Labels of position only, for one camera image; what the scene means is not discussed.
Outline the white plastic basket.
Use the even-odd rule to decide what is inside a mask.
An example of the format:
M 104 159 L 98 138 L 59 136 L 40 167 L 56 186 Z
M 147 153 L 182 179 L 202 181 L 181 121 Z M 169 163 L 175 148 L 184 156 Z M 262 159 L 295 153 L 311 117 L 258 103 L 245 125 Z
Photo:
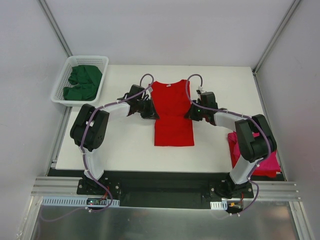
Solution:
M 106 79 L 107 68 L 109 64 L 109 58 L 106 56 L 100 55 L 73 55 L 66 59 L 62 70 L 55 81 L 54 87 L 51 92 L 51 101 L 54 103 L 59 103 L 65 105 L 66 107 L 80 107 L 84 104 L 94 105 L 98 103 L 101 96 L 101 91 L 104 85 L 104 81 Z M 65 100 L 63 96 L 64 87 L 71 87 L 72 85 L 68 81 L 71 73 L 72 67 L 76 67 L 78 65 L 89 65 L 96 66 L 100 72 L 102 73 L 99 87 L 97 89 L 96 96 L 93 100 Z

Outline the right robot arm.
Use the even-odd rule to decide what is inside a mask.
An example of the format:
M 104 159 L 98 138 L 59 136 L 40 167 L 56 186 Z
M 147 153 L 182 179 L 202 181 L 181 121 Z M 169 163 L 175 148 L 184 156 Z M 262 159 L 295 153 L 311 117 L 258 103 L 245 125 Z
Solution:
M 214 188 L 215 194 L 222 198 L 235 198 L 247 187 L 258 165 L 276 151 L 277 143 L 264 115 L 250 117 L 218 108 L 213 92 L 199 89 L 196 92 L 198 99 L 191 101 L 184 117 L 197 122 L 205 120 L 236 133 L 239 159 L 225 180 Z

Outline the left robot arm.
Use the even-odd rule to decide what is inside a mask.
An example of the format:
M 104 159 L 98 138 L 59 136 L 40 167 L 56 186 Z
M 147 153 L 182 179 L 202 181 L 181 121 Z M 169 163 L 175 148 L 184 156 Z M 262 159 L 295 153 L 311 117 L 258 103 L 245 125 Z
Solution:
M 128 117 L 139 113 L 142 119 L 158 120 L 154 102 L 148 88 L 133 84 L 129 92 L 106 106 L 94 107 L 84 104 L 70 130 L 70 137 L 79 147 L 84 165 L 82 186 L 88 183 L 88 188 L 96 195 L 109 193 L 106 182 L 101 179 L 104 174 L 102 160 L 98 157 L 98 148 L 102 145 L 109 121 Z

